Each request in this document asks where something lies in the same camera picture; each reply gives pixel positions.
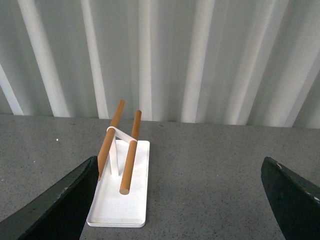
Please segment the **white corrugated wall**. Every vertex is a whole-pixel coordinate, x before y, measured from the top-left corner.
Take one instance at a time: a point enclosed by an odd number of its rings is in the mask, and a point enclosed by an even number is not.
[[[1,0],[0,113],[320,128],[319,0]]]

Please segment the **wooden rod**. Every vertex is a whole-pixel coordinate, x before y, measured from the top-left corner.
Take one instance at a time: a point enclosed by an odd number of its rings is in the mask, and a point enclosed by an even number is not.
[[[113,119],[110,123],[110,127],[115,127],[117,128],[121,119],[121,115],[122,115],[122,111],[125,107],[125,100],[121,99],[118,103],[118,107],[115,110],[115,113],[113,115]],[[107,157],[110,151],[110,147],[112,144],[112,140],[114,138],[116,134],[116,130],[113,128],[109,128],[109,130],[107,131],[99,155],[98,155],[98,169],[99,169],[99,178],[98,181],[100,181],[101,176],[102,176],[102,172],[104,171],[105,168],[105,164],[107,161]]]
[[[138,110],[135,113],[135,118],[132,127],[131,136],[138,141],[139,138],[139,130],[140,130],[140,122],[141,122],[141,111]],[[134,163],[137,151],[138,142],[132,140],[129,143],[128,154],[126,155],[126,161],[123,170],[123,176],[120,185],[120,193],[122,195],[127,195],[130,192],[131,178],[132,172],[134,170]]]

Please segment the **white plastic tray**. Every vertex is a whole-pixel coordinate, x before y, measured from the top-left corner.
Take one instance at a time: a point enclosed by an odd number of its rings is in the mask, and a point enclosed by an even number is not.
[[[137,144],[130,193],[119,193],[129,144],[116,140],[118,174],[111,173],[110,160],[104,166],[86,219],[92,227],[140,228],[146,222],[150,142]]]

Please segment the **white plastic holder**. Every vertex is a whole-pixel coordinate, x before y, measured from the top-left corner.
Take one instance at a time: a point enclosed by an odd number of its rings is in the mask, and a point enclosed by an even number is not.
[[[116,127],[109,128],[115,129],[109,161],[97,184],[86,221],[91,227],[141,228],[146,222],[150,142],[137,141]],[[130,141],[137,141],[137,148],[130,192],[122,195],[119,190]]]

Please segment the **gray table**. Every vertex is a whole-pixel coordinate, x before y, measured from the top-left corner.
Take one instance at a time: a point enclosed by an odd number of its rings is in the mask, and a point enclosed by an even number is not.
[[[0,221],[97,155],[109,123],[0,115]],[[320,185],[320,130],[143,121],[140,139],[151,143],[145,226],[86,224],[81,239],[284,240],[260,179],[264,157]]]

